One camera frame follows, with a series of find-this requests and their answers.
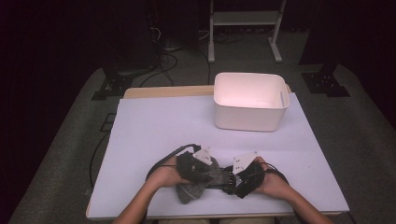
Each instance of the white metal stand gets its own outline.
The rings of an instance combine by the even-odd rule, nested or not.
[[[276,39],[279,33],[280,23],[282,22],[283,11],[286,0],[282,0],[279,11],[233,11],[233,12],[215,12],[213,9],[213,0],[210,1],[210,22],[209,22],[209,45],[208,60],[210,63],[215,62],[215,45],[213,42],[213,27],[225,25],[274,25],[275,30],[271,37],[268,38],[271,50],[277,63],[282,62],[279,50],[277,49]]]

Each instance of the gray floor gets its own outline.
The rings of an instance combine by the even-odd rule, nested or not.
[[[298,65],[307,35],[280,33],[277,44],[283,63],[275,63],[266,42],[268,34],[238,36],[242,37],[241,41],[216,44],[210,83],[213,84],[219,72],[272,73],[285,78],[300,100],[356,222],[395,223],[396,132],[362,89],[357,77],[342,65],[334,75],[351,97],[329,98],[309,92],[301,73],[317,71],[320,66]],[[206,54],[205,40],[201,47]],[[184,49],[172,54],[177,57],[177,67],[169,71],[169,76],[176,86],[207,83],[208,64],[202,53]],[[173,58],[163,57],[164,68],[173,63]],[[137,78],[133,86],[139,86],[147,76]],[[107,113],[117,112],[120,99],[91,100],[104,79],[102,70],[98,69],[82,88],[10,223],[93,222],[85,217],[90,200],[89,164],[94,148],[104,136],[99,132],[100,127]],[[169,84],[164,75],[158,75],[145,86]],[[107,140],[93,161],[94,177]],[[336,223],[353,223],[348,214],[332,219]],[[297,222],[293,217],[284,217],[281,223]]]

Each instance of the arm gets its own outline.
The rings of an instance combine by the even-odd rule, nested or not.
[[[169,159],[164,165],[169,166],[161,166],[149,176],[128,206],[114,220],[114,224],[139,223],[158,189],[171,187],[178,183],[188,183],[187,180],[180,177],[175,168],[176,157]]]
[[[256,161],[265,162],[261,157],[258,157]],[[269,166],[262,163],[262,168],[266,170]],[[256,191],[285,200],[307,223],[332,223],[331,220],[323,216],[317,208],[278,175],[266,174],[264,181],[262,181]]]

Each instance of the white tag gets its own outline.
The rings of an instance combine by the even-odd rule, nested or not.
[[[197,159],[198,161],[201,161],[207,165],[212,164],[212,160],[210,159],[210,150],[206,148],[202,148],[201,150],[195,152],[192,154],[192,156]]]
[[[258,152],[250,152],[233,158],[233,174],[237,175],[246,170],[248,166],[258,157]]]

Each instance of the storage container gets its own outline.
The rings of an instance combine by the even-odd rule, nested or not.
[[[214,85],[215,124],[221,129],[273,132],[290,104],[278,75],[219,73]]]

